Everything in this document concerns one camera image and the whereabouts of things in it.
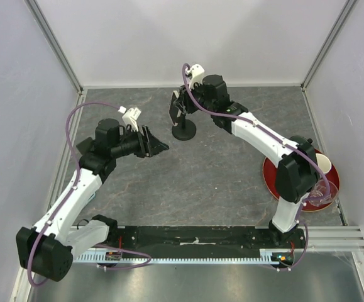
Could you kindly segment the black phone stand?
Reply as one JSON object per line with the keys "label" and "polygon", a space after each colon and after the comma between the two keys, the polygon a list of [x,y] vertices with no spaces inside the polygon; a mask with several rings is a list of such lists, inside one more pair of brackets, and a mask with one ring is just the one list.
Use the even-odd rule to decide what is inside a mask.
{"label": "black phone stand", "polygon": [[188,141],[196,135],[196,124],[186,118],[186,115],[181,115],[176,125],[172,127],[172,135],[180,141]]}

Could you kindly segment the light blue phone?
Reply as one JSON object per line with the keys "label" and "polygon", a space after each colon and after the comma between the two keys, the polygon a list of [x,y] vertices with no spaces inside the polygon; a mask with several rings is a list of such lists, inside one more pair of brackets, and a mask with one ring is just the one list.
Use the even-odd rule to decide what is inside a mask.
{"label": "light blue phone", "polygon": [[96,197],[96,192],[94,192],[91,197],[88,199],[88,202],[91,202]]}

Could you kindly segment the small black phone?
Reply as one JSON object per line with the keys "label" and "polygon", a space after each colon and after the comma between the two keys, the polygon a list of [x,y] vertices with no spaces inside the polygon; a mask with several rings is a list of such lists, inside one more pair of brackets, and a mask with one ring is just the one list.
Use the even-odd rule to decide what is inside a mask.
{"label": "small black phone", "polygon": [[88,153],[91,148],[94,146],[94,139],[92,137],[87,137],[83,141],[79,142],[76,145],[76,149],[79,151],[81,156],[84,156],[86,153]]}

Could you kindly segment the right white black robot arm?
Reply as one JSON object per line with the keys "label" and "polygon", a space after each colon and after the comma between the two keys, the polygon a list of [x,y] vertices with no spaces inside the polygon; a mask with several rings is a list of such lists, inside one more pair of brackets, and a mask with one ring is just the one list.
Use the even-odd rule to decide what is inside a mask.
{"label": "right white black robot arm", "polygon": [[284,247],[297,228],[297,216],[313,197],[311,191],[319,180],[326,180],[330,160],[315,151],[312,140],[300,136],[285,138],[240,103],[230,100],[228,88],[220,75],[195,75],[184,72],[183,86],[174,91],[169,115],[172,135],[181,141],[192,139],[196,125],[187,114],[202,111],[214,124],[244,140],[260,151],[276,167],[275,188],[279,196],[277,210],[269,223],[268,239],[274,247]]}

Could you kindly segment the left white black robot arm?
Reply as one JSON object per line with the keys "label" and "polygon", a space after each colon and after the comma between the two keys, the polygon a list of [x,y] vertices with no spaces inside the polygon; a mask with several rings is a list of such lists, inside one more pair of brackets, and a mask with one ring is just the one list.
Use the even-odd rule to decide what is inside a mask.
{"label": "left white black robot arm", "polygon": [[19,263],[27,270],[52,281],[61,281],[73,261],[95,245],[113,247],[118,242],[116,220],[105,216],[92,218],[80,230],[71,227],[90,198],[116,168],[117,160],[135,155],[153,157],[169,147],[156,138],[147,126],[133,130],[118,120],[101,120],[94,137],[77,144],[81,157],[67,187],[53,206],[31,228],[16,234]]}

